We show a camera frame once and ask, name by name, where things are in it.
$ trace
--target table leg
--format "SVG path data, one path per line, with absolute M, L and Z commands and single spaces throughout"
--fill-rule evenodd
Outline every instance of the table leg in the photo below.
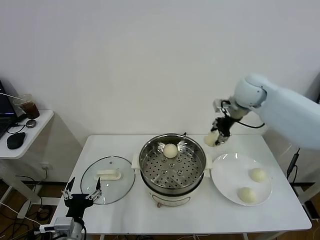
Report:
M 248 234 L 246 234 L 246 233 L 242 233 L 242 236 L 243 236 L 243 240 L 249 240 L 249 238 L 248 238 Z
M 309 187 L 306 191 L 301 193 L 298 196 L 300 203 L 305 203 L 310 200 L 313 196 L 320 192 L 320 181 L 314 183 L 311 187 Z
M 5 183 L 7 183 L 9 186 L 12 186 L 27 199 L 31 200 L 32 202 L 40 201 L 40 197 L 37 194 L 23 184 L 22 181 L 16 178 L 16 174 L 5 163 L 5 161 L 1 161 L 0 163 L 0 177 L 3 178 Z
M 284 233 L 285 231 L 265 232 L 265 233 L 261 233 L 255 240 L 272 240 L 272 239 L 276 239 L 277 237 L 279 237 Z

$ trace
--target white plate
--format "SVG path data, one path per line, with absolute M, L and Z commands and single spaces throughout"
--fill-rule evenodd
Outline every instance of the white plate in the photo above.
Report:
M 214 160 L 211 178 L 227 199 L 244 206 L 257 206 L 270 197 L 272 183 L 269 177 L 263 182 L 253 181 L 249 176 L 249 171 L 255 168 L 264 169 L 263 165 L 248 156 L 239 153 L 225 153 Z M 244 187 L 252 188 L 255 191 L 256 202 L 247 203 L 238 197 L 238 190 Z

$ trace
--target small white desk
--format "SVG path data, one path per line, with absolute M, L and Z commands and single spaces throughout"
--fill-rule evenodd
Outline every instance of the small white desk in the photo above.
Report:
M 152 135 L 93 135 L 90 136 L 74 167 L 73 193 L 81 193 L 80 181 L 89 165 L 106 156 L 121 156 L 129 161 L 139 153 Z M 148 196 L 139 175 L 130 192 L 109 205 L 94 205 L 84 213 L 88 234 L 230 234 L 264 233 L 258 239 L 272 239 L 279 232 L 311 228 L 305 211 L 293 192 L 261 135 L 233 135 L 228 142 L 211 148 L 204 144 L 204 135 L 189 135 L 212 159 L 223 153 L 241 153 L 261 162 L 270 173 L 273 191 L 259 206 L 242 206 L 225 198 L 211 178 L 205 177 L 196 195 L 187 204 L 157 208 Z M 61 198 L 51 223 L 65 216 L 67 208 Z
M 40 134 L 40 132 L 44 129 L 44 127 L 47 125 L 49 120 L 53 117 L 54 112 L 52 110 L 40 110 L 40 116 L 36 118 L 36 126 L 33 128 L 27 128 L 25 127 L 21 132 L 25 132 L 25 138 L 23 145 L 19 147 L 18 149 L 10 150 L 7 147 L 7 139 L 11 135 L 9 133 L 5 133 L 0 138 L 0 161 L 1 160 L 16 160 L 21 158 L 26 151 L 29 149 L 31 144 L 35 141 L 37 136 Z M 25 124 L 29 119 L 25 119 L 20 124 Z M 21 126 L 12 127 L 10 128 L 10 132 L 14 133 L 21 129 Z M 5 161 L 0 162 L 0 177 L 3 178 L 3 180 L 10 186 L 7 190 L 6 194 L 1 198 L 1 201 L 4 201 L 7 195 L 9 194 L 10 190 L 12 188 L 16 189 L 18 192 L 23 194 L 27 199 L 32 201 L 32 203 L 39 203 L 40 197 L 37 195 L 37 192 L 40 190 L 39 188 L 33 192 L 29 187 L 27 187 L 25 184 L 23 184 L 19 179 L 17 179 L 16 174 L 14 170 L 9 167 Z M 29 206 L 30 202 L 26 202 L 24 205 Z M 21 208 L 21 211 L 19 214 L 20 216 L 24 214 L 25 207 Z

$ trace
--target steamed bun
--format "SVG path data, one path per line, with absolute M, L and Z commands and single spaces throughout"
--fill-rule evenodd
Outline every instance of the steamed bun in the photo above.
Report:
M 256 192 L 250 187 L 240 188 L 237 194 L 245 203 L 252 204 L 257 201 Z
M 176 145 L 169 143 L 163 148 L 163 155 L 168 159 L 172 159 L 178 155 L 178 148 Z
M 261 183 L 267 179 L 267 174 L 262 168 L 254 168 L 250 171 L 250 178 L 258 183 Z

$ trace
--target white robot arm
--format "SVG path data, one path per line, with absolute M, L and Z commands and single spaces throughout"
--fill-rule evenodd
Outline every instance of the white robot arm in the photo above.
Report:
M 213 106 L 216 112 L 224 112 L 224 117 L 213 122 L 211 131 L 219 133 L 214 145 L 225 142 L 232 125 L 252 111 L 299 147 L 320 150 L 320 105 L 263 76 L 252 74 L 243 78 L 233 96 L 228 100 L 216 99 Z

